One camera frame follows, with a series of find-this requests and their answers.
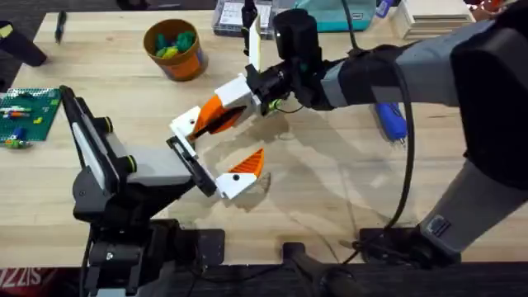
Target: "teal box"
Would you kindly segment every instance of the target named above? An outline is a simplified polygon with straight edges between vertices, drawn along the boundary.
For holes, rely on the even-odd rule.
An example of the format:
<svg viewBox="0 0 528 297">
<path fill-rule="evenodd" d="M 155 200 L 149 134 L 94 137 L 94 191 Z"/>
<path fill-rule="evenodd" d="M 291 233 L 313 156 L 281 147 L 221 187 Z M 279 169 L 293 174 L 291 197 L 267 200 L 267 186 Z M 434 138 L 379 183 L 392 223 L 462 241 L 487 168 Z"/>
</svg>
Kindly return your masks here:
<svg viewBox="0 0 528 297">
<path fill-rule="evenodd" d="M 375 15 L 375 0 L 346 0 L 354 31 L 366 30 Z M 341 0 L 299 0 L 295 7 L 305 9 L 317 20 L 319 32 L 348 31 L 347 16 Z"/>
</svg>

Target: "orange bucket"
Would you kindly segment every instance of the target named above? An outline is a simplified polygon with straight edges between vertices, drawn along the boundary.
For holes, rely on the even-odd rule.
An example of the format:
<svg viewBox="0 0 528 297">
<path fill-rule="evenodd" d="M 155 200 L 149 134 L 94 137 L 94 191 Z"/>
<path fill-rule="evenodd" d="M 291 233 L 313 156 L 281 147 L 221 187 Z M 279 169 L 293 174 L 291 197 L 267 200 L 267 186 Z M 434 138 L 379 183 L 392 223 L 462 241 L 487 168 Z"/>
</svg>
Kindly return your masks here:
<svg viewBox="0 0 528 297">
<path fill-rule="evenodd" d="M 156 38 L 158 34 L 163 34 L 167 40 L 175 40 L 178 34 L 185 31 L 192 31 L 196 36 L 195 42 L 188 51 L 176 54 L 170 59 L 161 59 L 156 56 Z M 178 19 L 160 21 L 147 30 L 143 38 L 143 46 L 154 63 L 173 80 L 191 80 L 202 74 L 206 68 L 206 58 L 200 47 L 198 32 L 187 21 Z"/>
</svg>

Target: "red label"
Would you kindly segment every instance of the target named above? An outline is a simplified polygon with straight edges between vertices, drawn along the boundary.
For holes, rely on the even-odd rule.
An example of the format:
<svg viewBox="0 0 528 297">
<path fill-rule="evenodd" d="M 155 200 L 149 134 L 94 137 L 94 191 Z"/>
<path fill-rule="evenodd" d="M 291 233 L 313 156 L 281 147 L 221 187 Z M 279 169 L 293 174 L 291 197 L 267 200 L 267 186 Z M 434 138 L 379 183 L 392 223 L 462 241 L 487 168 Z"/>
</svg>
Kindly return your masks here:
<svg viewBox="0 0 528 297">
<path fill-rule="evenodd" d="M 0 269 L 0 291 L 25 297 L 45 296 L 54 268 L 5 268 Z"/>
</svg>

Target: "black mount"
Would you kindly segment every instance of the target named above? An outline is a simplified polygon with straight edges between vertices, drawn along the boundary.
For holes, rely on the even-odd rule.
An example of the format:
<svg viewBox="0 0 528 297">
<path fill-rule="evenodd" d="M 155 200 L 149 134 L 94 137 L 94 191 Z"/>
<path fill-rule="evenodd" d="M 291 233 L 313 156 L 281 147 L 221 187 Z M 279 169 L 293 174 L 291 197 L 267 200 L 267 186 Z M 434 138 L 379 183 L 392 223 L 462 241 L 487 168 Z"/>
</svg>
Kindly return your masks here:
<svg viewBox="0 0 528 297">
<path fill-rule="evenodd" d="M 159 278 L 165 262 L 183 266 L 219 265 L 224 261 L 225 232 L 183 230 L 175 219 L 152 220 L 143 228 L 92 229 L 93 245 L 84 287 L 125 288 L 127 296 Z"/>
<path fill-rule="evenodd" d="M 432 269 L 460 262 L 460 254 L 446 255 L 421 235 L 415 228 L 360 229 L 360 242 L 368 243 L 361 249 L 365 263 L 402 265 Z"/>
<path fill-rule="evenodd" d="M 244 54 L 249 56 L 249 28 L 257 18 L 257 7 L 253 0 L 245 0 L 242 7 L 242 37 L 244 38 Z"/>
<path fill-rule="evenodd" d="M 307 281 L 315 293 L 321 297 L 361 297 L 366 294 L 344 267 L 324 265 L 306 254 L 302 243 L 284 243 L 282 261 L 293 268 Z"/>
<path fill-rule="evenodd" d="M 92 296 L 102 288 L 125 288 L 126 295 L 135 295 L 141 285 L 159 278 L 165 262 L 221 264 L 223 230 L 183 230 L 175 219 L 151 220 L 194 186 L 209 195 L 216 189 L 177 138 L 167 144 L 192 178 L 160 186 L 129 182 L 127 177 L 138 164 L 134 156 L 116 155 L 116 144 L 107 138 L 113 133 L 110 118 L 94 117 L 71 88 L 61 86 L 60 91 L 82 165 L 73 183 L 73 215 L 89 223 L 91 230 L 83 258 L 82 287 Z"/>
</svg>

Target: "green toy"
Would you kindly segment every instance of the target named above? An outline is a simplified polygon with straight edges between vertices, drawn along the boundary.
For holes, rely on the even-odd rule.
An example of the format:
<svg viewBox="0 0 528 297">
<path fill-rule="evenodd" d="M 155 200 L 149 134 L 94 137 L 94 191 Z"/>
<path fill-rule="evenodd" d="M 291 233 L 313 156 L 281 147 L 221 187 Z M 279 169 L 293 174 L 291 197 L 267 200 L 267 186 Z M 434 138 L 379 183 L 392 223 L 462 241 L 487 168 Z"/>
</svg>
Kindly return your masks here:
<svg viewBox="0 0 528 297">
<path fill-rule="evenodd" d="M 178 53 L 176 46 L 167 47 L 162 59 L 170 59 Z"/>
<path fill-rule="evenodd" d="M 194 44 L 195 37 L 196 35 L 193 31 L 185 31 L 178 34 L 176 39 L 176 47 L 178 48 L 179 52 L 187 52 L 192 47 L 192 44 Z"/>
<path fill-rule="evenodd" d="M 163 34 L 161 33 L 158 34 L 158 36 L 156 36 L 156 52 L 166 47 L 168 47 L 168 43 L 165 39 L 165 36 L 163 36 Z"/>
<path fill-rule="evenodd" d="M 167 48 L 160 49 L 159 51 L 156 52 L 156 57 L 162 58 L 166 51 L 167 51 Z"/>
</svg>

